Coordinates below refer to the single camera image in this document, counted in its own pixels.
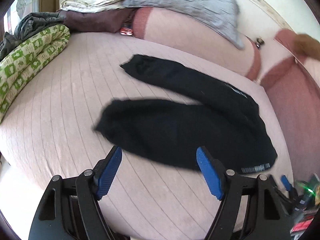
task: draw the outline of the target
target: gray blanket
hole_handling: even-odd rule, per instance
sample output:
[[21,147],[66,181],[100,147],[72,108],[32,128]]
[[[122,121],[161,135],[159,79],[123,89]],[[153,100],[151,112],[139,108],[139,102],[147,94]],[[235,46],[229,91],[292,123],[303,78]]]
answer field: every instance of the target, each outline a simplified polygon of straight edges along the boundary
[[38,32],[63,23],[65,17],[59,13],[51,12],[32,12],[25,16],[17,25],[14,35],[5,32],[0,43],[0,61],[13,51],[20,43],[29,39]]
[[163,7],[190,15],[228,39],[238,49],[244,44],[237,31],[236,0],[124,0],[125,7]]

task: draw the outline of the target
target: green and white quilt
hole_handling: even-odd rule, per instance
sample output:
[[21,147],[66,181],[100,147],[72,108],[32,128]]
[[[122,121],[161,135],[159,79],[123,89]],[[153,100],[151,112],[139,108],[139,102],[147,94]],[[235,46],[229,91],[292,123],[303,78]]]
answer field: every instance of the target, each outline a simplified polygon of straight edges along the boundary
[[0,62],[0,123],[13,100],[68,44],[69,29],[51,26],[21,43]]

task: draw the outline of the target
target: gray folded clothing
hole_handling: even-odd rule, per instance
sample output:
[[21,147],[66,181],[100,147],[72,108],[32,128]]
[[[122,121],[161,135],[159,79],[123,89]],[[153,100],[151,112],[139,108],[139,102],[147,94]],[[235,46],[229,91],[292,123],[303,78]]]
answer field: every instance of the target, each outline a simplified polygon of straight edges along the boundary
[[29,39],[38,32],[63,23],[65,17],[59,13],[51,12],[32,12],[25,16],[17,25],[14,35],[6,32],[0,43],[0,61],[14,50],[20,43]]

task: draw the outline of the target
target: black pants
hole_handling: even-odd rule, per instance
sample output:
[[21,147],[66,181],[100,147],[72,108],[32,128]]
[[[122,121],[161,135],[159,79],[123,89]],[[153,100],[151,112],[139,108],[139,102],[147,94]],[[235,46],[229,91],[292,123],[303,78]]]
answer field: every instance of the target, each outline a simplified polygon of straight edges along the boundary
[[277,154],[259,106],[246,93],[170,60],[134,55],[121,67],[138,80],[202,105],[114,100],[96,127],[111,143],[150,160],[192,170],[199,170],[199,146],[239,173],[262,171],[274,164]]

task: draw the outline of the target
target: bed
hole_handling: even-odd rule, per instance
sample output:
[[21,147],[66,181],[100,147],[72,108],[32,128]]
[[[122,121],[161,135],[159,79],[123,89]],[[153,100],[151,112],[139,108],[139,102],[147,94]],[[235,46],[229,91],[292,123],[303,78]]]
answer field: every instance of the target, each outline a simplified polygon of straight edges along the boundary
[[[103,106],[113,98],[193,102],[125,74],[119,64],[133,54],[180,62],[250,94],[260,106],[260,116],[278,154],[274,166],[265,173],[273,174],[278,182],[284,174],[293,182],[284,136],[261,86],[192,54],[111,33],[71,35],[65,50],[25,86],[0,126],[0,151],[6,160],[45,189],[53,175],[78,176],[105,158],[112,145],[94,132],[93,126]],[[124,152],[100,207],[115,230],[135,238],[203,239],[219,201],[210,194],[201,174]],[[241,226],[244,208],[245,199],[236,229]]]

